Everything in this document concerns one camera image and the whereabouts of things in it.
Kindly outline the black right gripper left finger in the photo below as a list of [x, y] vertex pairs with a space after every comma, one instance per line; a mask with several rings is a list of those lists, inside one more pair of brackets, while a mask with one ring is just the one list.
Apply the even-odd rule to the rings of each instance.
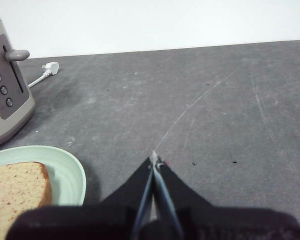
[[98, 204], [45, 206], [22, 213], [8, 240], [130, 240], [149, 217], [153, 170], [146, 159]]

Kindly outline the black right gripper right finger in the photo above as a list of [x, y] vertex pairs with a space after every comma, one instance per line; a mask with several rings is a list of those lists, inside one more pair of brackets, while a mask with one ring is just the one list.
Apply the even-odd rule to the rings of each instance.
[[213, 205], [160, 157], [149, 157], [158, 217], [181, 240], [300, 240], [300, 224], [270, 208]]

